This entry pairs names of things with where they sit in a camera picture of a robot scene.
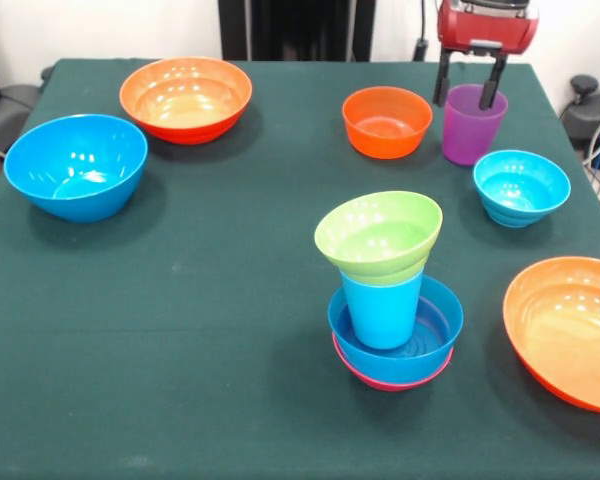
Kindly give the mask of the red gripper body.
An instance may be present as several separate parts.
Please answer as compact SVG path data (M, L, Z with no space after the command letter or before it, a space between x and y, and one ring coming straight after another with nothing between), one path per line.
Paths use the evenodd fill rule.
M528 49L538 23L531 1L442 1L438 39L453 52L518 55Z

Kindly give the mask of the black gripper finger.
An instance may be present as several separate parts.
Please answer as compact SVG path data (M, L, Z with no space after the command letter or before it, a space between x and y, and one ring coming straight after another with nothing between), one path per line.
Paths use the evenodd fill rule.
M444 46L441 47L438 73L432 100L432 102L439 107L444 105L449 90L449 67L452 53L452 50Z
M498 86L502 73L506 67L507 55L497 54L494 56L495 63L492 67L489 78L485 81L480 97L479 108L488 110L493 106L498 91Z

